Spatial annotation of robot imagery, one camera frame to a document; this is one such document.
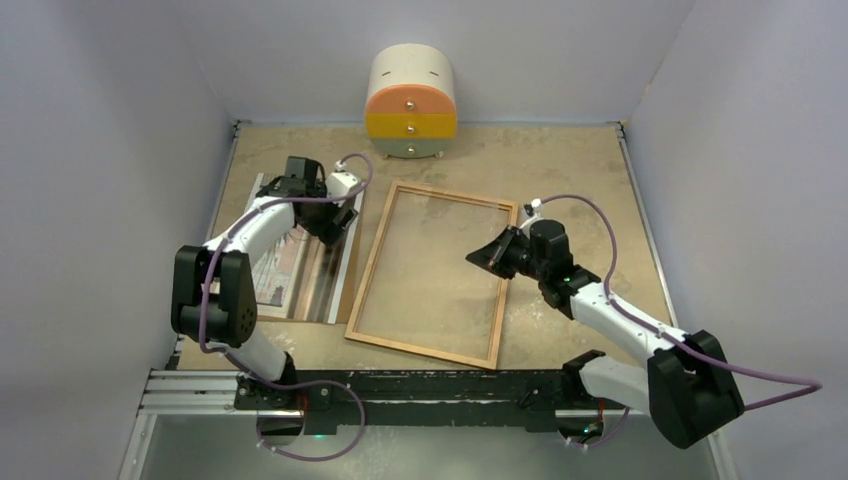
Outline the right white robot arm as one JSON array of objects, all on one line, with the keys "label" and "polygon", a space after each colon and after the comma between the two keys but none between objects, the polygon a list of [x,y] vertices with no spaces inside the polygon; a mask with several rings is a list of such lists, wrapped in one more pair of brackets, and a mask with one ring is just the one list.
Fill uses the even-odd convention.
[{"label": "right white robot arm", "polygon": [[706,331],[686,333],[658,320],[635,320],[601,278],[573,259],[565,227],[534,220],[508,226],[466,261],[501,279],[536,281],[544,301],[567,318],[590,327],[636,360],[627,365],[602,352],[569,363],[561,392],[576,407],[596,398],[613,400],[650,416],[660,434],[685,449],[746,410],[726,357]]}]

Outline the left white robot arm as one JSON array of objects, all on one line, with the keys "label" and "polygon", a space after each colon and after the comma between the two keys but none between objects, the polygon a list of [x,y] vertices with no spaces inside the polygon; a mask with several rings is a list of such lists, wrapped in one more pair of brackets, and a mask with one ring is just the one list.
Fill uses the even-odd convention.
[{"label": "left white robot arm", "polygon": [[257,331],[259,317],[252,269],[272,245],[302,229],[332,247],[358,216],[356,198],[369,186],[374,167],[360,178],[348,156],[332,172],[306,157],[290,156],[283,174],[255,194],[245,213],[201,246],[185,245],[175,255],[170,321],[205,354],[219,354],[251,380],[272,408],[297,399],[299,382],[292,356]]}]

